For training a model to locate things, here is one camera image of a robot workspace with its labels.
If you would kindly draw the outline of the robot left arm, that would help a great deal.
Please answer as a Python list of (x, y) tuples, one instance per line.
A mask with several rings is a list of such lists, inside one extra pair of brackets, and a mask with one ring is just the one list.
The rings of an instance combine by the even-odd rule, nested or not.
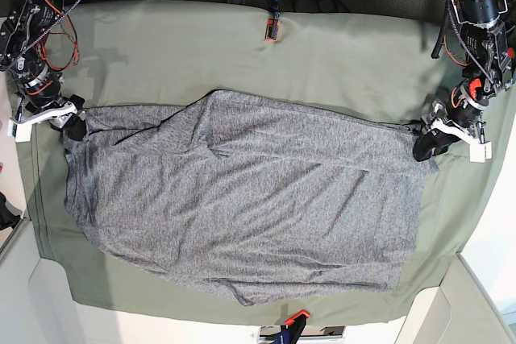
[(509, 18), (513, 4), (514, 0), (446, 0), (431, 57), (448, 49), (446, 36), (453, 31), (465, 58), (451, 59), (462, 68), (463, 79), (447, 100), (436, 98), (422, 116), (413, 148), (418, 162), (447, 152), (459, 141), (468, 145), (472, 162), (491, 159), (483, 114), (492, 98), (515, 83), (515, 49), (510, 46), (515, 22)]

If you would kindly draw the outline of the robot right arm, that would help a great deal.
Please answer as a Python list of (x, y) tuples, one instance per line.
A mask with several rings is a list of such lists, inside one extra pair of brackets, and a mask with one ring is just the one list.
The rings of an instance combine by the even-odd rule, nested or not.
[[(80, 59), (78, 34), (65, 0), (13, 0), (1, 25), (1, 70), (8, 72), (17, 88), (18, 108), (7, 124), (7, 134), (18, 143), (30, 140), (34, 126), (48, 122), (69, 139), (80, 141), (86, 133), (85, 101), (61, 92), (63, 73)], [(61, 35), (72, 44), (66, 64), (50, 63), (48, 39)]]

